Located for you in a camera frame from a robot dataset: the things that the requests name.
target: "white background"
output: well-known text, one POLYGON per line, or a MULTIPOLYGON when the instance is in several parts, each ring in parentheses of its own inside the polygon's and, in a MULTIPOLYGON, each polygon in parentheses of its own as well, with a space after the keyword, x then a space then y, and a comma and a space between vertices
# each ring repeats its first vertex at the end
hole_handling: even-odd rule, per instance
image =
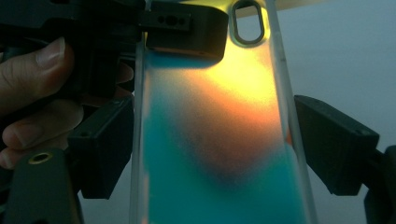
MULTIPOLYGON (((279 12, 295 94, 325 101, 396 145, 396 1, 332 0, 279 12)), ((131 166, 112 198, 81 200, 86 224, 127 224, 131 166)), ((337 197, 310 171, 319 224, 365 223, 363 187, 337 197)))

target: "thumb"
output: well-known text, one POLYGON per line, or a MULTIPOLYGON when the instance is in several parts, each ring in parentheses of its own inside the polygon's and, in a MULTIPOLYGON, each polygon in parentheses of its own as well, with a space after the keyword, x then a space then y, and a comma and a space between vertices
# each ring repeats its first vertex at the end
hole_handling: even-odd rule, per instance
POLYGON ((0 63, 0 117, 57 92, 73 63, 73 50, 62 37, 41 50, 0 63))

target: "fingernail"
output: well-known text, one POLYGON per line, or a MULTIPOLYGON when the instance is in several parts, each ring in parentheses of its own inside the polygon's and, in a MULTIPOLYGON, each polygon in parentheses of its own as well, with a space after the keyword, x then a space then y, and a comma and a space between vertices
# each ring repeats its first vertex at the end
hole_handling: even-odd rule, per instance
POLYGON ((0 166, 8 170, 14 168, 14 164, 12 164, 6 152, 0 153, 0 166))
POLYGON ((53 41, 35 56, 38 66, 45 69, 55 66, 64 57, 64 49, 65 43, 63 37, 53 41))
POLYGON ((21 148, 30 146, 43 134, 43 128, 35 124, 23 124, 14 129, 15 135, 21 143, 21 148))

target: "camera cutout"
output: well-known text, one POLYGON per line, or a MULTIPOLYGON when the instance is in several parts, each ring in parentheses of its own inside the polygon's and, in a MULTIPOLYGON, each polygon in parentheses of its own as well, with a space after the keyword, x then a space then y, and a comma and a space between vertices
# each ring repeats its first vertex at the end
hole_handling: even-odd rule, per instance
POLYGON ((262 8, 254 1, 241 1, 233 6, 233 28, 237 41, 256 44, 264 37, 262 8))

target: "phone case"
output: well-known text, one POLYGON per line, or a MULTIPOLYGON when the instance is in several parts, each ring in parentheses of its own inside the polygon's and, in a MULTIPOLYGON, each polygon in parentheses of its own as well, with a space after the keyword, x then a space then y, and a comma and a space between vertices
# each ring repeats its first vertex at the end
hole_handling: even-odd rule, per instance
POLYGON ((275 2, 179 3, 226 12, 226 48, 214 62, 138 47, 131 222, 316 223, 275 2))

